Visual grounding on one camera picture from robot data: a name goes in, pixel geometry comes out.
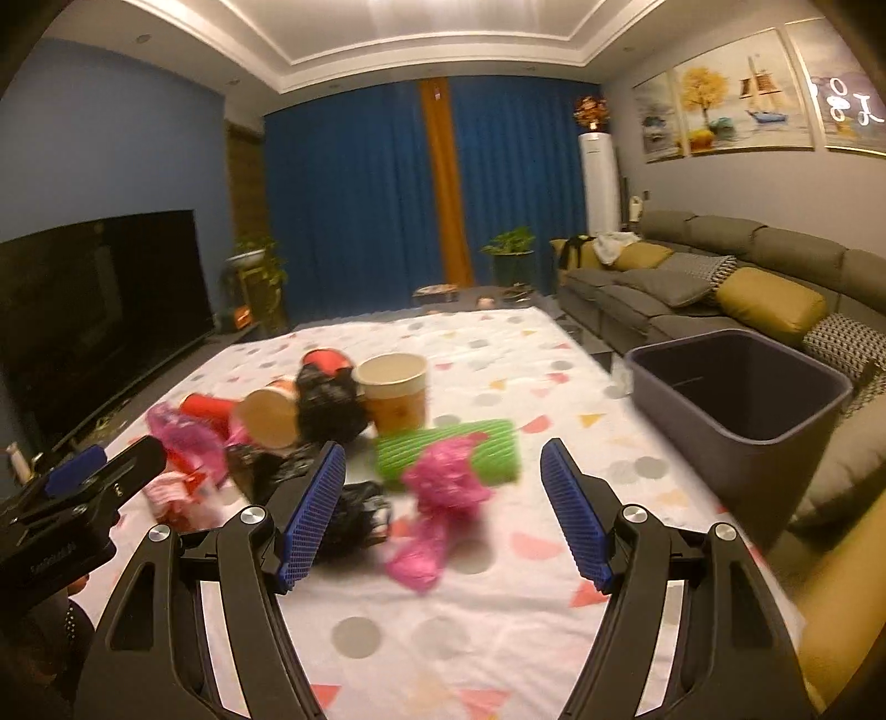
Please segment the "patterned white table cloth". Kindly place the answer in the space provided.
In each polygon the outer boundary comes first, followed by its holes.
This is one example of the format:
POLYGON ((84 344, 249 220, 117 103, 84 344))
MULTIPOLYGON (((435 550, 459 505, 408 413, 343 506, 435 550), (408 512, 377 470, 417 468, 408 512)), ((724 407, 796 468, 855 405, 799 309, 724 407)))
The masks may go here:
POLYGON ((810 718, 754 546, 536 309, 308 328, 196 390, 341 349, 425 430, 327 445, 215 527, 129 502, 81 718, 810 718))

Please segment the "red paper cup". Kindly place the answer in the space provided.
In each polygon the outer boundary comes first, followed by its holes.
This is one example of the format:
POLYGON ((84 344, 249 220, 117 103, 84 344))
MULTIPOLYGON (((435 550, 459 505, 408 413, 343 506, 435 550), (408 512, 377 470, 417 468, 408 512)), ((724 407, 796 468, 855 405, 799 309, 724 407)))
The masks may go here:
POLYGON ((236 417, 237 405, 239 405, 237 400, 191 393, 182 400, 179 409, 191 419, 206 423, 224 440, 231 440, 243 430, 243 424, 236 417))
POLYGON ((353 362, 344 354, 335 348, 314 348, 306 352, 302 357, 303 366, 316 366, 316 368, 329 377, 335 377, 339 371, 351 371, 353 362))

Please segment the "trailing plant on stand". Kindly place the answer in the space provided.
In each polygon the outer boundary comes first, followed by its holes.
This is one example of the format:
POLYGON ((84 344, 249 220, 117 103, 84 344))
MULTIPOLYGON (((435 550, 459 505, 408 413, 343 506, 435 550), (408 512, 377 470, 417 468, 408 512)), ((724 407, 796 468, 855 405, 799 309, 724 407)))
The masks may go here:
POLYGON ((236 306, 248 306, 255 322, 269 336, 289 328, 284 290, 289 276, 270 235, 245 234, 234 239, 225 258, 222 277, 228 298, 236 306))

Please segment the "right framed painting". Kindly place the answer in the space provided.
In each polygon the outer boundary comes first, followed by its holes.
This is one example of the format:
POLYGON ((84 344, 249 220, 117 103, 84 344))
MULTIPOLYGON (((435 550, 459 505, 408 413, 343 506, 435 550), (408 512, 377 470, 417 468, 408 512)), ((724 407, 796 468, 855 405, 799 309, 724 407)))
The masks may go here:
POLYGON ((884 156, 884 103, 858 59, 825 18, 788 23, 825 146, 884 156))

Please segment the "green foam mesh sleeve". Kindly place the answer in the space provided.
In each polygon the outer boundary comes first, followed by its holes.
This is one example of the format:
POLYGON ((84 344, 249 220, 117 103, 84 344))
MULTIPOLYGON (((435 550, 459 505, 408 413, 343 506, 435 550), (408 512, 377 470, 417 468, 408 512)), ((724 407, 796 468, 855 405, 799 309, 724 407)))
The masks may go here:
POLYGON ((456 423, 416 429, 375 440, 375 469, 384 486, 404 489, 404 477, 420 471, 470 471, 485 486, 517 481, 521 472, 515 426, 509 420, 456 423))

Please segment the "flower arrangement on conditioner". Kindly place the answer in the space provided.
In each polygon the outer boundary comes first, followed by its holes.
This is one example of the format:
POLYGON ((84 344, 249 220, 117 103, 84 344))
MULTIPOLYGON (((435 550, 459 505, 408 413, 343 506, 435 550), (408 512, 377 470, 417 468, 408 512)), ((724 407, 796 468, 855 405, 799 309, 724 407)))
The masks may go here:
POLYGON ((575 102, 574 119, 587 132, 605 132, 610 120, 607 100, 602 96, 587 95, 575 102))

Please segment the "pink plastic bag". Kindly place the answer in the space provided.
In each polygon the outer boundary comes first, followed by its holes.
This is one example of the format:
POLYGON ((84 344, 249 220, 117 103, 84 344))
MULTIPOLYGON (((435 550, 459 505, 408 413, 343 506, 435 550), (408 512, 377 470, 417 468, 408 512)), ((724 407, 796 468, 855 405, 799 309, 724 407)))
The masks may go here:
POLYGON ((222 525, 226 460, 221 436, 209 424, 170 404, 150 408, 147 426, 167 453, 165 470, 143 489, 156 521, 177 532, 222 525))
POLYGON ((403 483, 416 501, 416 521, 409 541, 386 563, 388 575, 418 594, 431 591, 445 568, 455 525, 475 519, 493 491, 470 471, 420 471, 403 483))

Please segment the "yellow paper cup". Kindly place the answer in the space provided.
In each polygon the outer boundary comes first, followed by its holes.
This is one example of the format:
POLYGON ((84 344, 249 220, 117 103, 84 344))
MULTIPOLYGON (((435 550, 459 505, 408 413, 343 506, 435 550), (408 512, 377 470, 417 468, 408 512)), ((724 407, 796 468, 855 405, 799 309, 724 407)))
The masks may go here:
POLYGON ((428 362, 411 352, 368 358, 353 371, 378 436, 422 429, 426 424, 428 362))

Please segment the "white standing air conditioner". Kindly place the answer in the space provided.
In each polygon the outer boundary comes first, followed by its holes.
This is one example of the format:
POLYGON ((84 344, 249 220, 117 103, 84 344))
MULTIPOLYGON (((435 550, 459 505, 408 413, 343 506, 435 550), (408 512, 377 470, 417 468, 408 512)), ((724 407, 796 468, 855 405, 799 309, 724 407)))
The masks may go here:
POLYGON ((616 153, 608 133, 586 132, 580 141, 587 231, 614 233, 620 228, 619 174, 616 153))

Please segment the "grey tv cabinet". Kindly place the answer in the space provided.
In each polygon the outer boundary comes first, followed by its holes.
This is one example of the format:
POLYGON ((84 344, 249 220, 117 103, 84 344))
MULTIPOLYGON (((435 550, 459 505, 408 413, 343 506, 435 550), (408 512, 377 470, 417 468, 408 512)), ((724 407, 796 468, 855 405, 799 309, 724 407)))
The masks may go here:
POLYGON ((52 470, 63 460, 74 457, 76 453, 86 450, 90 445, 97 444, 108 449, 108 445, 119 438, 150 407, 165 398, 177 384, 185 381, 191 373, 197 372, 204 363, 212 360, 219 352, 239 343, 259 341, 266 337, 267 328, 263 322, 254 322, 237 332, 213 333, 200 342, 192 343, 179 352, 173 360, 158 366, 138 383, 133 384, 129 390, 120 394, 102 414, 86 421, 57 449, 42 453, 34 460, 34 465, 38 470, 52 470))

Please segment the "black plastic bag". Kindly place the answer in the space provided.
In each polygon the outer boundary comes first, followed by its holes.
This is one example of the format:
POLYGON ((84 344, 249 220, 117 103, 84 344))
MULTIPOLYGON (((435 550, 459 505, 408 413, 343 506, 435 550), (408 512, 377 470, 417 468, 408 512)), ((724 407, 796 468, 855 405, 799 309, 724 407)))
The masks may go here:
POLYGON ((305 363, 296 377, 297 429, 304 443, 346 445, 367 429, 369 417, 352 368, 324 372, 305 363))

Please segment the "orange white paper bowl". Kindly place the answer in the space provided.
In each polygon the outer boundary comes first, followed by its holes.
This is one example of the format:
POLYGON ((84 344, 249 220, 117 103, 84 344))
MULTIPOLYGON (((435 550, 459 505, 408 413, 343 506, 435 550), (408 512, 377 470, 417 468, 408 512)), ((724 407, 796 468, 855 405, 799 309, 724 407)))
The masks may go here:
POLYGON ((233 409, 233 417, 258 444, 270 450, 284 450, 299 440, 297 393, 291 377, 247 394, 233 409))

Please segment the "left small landscape painting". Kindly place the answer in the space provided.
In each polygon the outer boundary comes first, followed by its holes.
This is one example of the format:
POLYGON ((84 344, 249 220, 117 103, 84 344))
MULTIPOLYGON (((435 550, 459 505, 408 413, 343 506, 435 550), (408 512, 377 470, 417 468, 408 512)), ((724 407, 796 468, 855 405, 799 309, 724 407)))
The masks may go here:
POLYGON ((640 122, 644 161, 655 163, 685 156, 670 75, 661 72, 635 85, 632 97, 640 122))

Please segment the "grey sectional sofa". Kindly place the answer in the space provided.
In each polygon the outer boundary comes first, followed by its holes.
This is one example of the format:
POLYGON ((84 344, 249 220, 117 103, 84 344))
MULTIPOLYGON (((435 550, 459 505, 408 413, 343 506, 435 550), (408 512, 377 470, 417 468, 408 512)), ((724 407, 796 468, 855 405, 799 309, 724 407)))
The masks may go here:
POLYGON ((616 260, 601 260, 587 235, 551 248, 560 307, 619 354, 746 328, 850 379, 793 527, 854 521, 882 495, 883 256, 758 220, 670 210, 647 213, 616 260))

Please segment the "blue curtain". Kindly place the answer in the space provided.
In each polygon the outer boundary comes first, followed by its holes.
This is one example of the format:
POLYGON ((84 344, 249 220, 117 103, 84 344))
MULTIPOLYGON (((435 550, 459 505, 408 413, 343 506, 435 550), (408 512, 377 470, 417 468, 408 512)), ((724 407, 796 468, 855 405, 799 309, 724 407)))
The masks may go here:
MULTIPOLYGON (((551 240, 587 228, 575 102, 601 90, 537 76, 446 80, 475 284, 493 279, 483 246, 529 227, 533 283, 550 290, 551 240)), ((399 309, 414 290, 446 282, 419 83, 346 91, 264 121, 291 321, 399 309)))

